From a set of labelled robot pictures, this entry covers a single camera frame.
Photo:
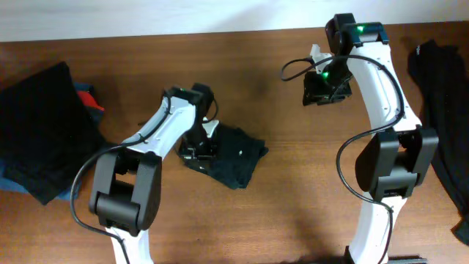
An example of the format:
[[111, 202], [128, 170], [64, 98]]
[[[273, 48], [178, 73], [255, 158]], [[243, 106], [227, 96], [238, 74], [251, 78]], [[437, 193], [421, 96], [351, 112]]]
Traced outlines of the dark green t-shirt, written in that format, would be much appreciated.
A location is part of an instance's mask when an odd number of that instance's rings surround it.
[[212, 138], [214, 154], [192, 157], [180, 147], [179, 156], [189, 169], [201, 172], [230, 189], [246, 188], [259, 160], [269, 152], [265, 142], [240, 128], [220, 124]]

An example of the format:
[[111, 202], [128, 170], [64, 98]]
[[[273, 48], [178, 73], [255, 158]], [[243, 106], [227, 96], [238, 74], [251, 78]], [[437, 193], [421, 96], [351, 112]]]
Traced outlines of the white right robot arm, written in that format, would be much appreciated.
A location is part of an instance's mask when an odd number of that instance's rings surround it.
[[379, 22], [356, 23], [352, 14], [328, 21], [329, 53], [313, 45], [303, 80], [303, 105], [338, 103], [351, 95], [350, 79], [358, 84], [371, 128], [348, 139], [337, 152], [369, 136], [355, 161], [359, 190], [345, 188], [362, 200], [358, 227], [342, 263], [391, 263], [388, 247], [400, 210], [420, 186], [439, 138], [423, 128], [396, 77], [388, 35]]

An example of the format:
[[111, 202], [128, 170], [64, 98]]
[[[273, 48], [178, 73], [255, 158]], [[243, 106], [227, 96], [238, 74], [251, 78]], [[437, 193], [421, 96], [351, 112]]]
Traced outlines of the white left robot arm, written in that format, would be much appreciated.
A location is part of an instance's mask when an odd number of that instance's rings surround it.
[[93, 159], [95, 175], [89, 210], [111, 239], [117, 263], [151, 263], [148, 229], [160, 206], [162, 163], [180, 143], [179, 156], [206, 172], [215, 157], [219, 122], [206, 115], [215, 98], [203, 84], [164, 92], [157, 112], [116, 147]]

